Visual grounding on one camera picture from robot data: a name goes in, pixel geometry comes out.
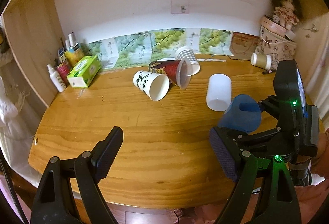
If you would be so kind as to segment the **person's right hand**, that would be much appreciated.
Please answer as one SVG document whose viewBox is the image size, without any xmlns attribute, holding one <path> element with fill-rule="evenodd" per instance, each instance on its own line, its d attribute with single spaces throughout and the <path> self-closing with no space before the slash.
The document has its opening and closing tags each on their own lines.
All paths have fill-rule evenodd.
<svg viewBox="0 0 329 224">
<path fill-rule="evenodd" d="M 319 135 L 318 151 L 311 161 L 311 172 L 328 179 L 328 129 Z"/>
</svg>

